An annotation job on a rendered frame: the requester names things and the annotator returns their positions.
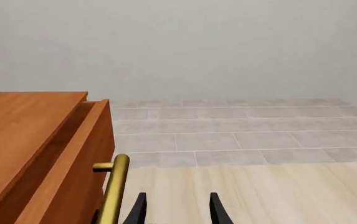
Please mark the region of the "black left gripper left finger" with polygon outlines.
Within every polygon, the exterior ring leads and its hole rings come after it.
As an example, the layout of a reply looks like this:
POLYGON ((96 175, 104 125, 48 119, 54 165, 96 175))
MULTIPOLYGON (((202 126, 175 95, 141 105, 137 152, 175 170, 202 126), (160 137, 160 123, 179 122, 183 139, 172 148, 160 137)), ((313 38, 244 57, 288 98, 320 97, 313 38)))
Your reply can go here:
POLYGON ((147 199, 146 193, 141 192, 138 194, 137 199, 132 206, 128 216, 122 224, 145 224, 147 212, 147 199))

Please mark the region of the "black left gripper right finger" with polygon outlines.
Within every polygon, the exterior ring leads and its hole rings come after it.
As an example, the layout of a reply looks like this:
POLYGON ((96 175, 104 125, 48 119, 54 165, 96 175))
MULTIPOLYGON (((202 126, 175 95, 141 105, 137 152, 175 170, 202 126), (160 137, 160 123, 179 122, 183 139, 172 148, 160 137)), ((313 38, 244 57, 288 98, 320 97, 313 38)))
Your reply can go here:
POLYGON ((233 224, 217 193, 212 192, 209 199, 212 224, 233 224))

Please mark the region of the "wooden drawer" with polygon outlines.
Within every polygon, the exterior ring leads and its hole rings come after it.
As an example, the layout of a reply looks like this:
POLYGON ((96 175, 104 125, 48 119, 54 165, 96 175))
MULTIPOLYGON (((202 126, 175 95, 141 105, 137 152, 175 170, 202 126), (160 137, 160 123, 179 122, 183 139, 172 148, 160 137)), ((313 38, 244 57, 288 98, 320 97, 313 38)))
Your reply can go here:
POLYGON ((69 116, 0 201, 0 224, 93 224, 105 176, 92 166, 114 151, 108 100, 69 116))

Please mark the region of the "wooden cabinet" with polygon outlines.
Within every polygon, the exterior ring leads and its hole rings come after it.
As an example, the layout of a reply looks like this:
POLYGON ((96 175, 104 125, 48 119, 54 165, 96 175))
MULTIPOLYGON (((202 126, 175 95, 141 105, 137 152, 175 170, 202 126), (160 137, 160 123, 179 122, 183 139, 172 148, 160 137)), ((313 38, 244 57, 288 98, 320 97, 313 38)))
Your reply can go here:
POLYGON ((87 95, 0 92, 0 203, 87 95))

